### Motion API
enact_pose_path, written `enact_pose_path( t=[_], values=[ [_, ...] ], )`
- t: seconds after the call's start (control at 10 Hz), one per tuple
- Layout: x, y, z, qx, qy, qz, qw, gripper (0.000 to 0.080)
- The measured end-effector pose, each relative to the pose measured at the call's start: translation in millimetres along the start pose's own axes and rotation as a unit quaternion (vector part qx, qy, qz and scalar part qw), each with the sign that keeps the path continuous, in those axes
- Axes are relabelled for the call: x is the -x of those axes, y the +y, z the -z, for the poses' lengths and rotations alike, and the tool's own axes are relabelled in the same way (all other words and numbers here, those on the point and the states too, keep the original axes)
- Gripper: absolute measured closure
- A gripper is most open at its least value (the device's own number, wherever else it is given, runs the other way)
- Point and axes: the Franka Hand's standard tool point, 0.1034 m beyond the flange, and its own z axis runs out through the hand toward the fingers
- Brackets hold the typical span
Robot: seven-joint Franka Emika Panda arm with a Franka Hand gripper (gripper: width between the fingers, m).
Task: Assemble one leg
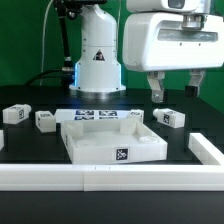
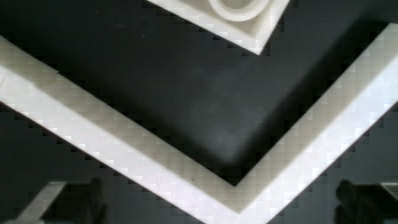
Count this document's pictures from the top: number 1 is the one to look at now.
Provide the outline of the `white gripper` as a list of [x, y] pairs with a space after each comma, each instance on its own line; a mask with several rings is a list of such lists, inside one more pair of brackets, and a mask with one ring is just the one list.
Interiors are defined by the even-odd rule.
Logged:
[[224, 21], [209, 15], [199, 31], [181, 27], [183, 16], [141, 13], [128, 17], [123, 35], [123, 62], [128, 70], [149, 72], [147, 80], [155, 103], [165, 100], [165, 70], [190, 71], [185, 95], [198, 97], [206, 76], [204, 69], [224, 64]]

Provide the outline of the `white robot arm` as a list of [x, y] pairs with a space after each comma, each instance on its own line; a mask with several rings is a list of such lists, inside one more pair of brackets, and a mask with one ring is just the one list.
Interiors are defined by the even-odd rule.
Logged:
[[206, 70], [224, 65], [224, 18], [210, 13], [211, 0], [126, 0], [126, 8], [118, 61], [116, 21], [97, 4], [82, 7], [82, 54], [71, 92], [101, 99], [122, 92], [126, 67], [147, 74], [155, 103], [166, 99], [169, 70], [188, 70], [185, 91], [198, 96]]

